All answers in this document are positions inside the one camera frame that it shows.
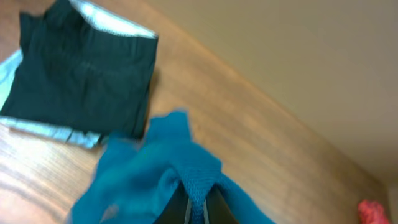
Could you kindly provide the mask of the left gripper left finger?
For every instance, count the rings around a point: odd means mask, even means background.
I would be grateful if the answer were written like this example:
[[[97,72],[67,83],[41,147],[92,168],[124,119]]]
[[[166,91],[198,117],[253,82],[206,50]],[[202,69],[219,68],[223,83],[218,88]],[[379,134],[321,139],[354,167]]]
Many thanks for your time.
[[[168,204],[154,224],[189,224],[191,201],[182,183],[179,183]]]

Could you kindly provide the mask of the blue t-shirt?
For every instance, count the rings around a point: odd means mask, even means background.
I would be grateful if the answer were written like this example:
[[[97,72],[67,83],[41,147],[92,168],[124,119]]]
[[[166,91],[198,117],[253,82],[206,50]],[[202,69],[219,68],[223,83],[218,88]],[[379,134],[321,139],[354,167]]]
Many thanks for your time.
[[[110,137],[93,181],[68,221],[154,223],[183,185],[193,223],[203,221],[203,204],[213,187],[220,189],[239,223],[271,223],[221,170],[221,161],[193,140],[187,112],[175,110],[151,119],[140,149],[120,134]]]

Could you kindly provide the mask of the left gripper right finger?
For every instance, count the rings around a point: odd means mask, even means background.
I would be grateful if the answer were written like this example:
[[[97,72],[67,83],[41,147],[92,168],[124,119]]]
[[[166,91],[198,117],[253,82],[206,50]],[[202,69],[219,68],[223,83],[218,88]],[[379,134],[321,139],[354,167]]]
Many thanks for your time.
[[[238,224],[217,186],[208,192],[203,211],[204,224]]]

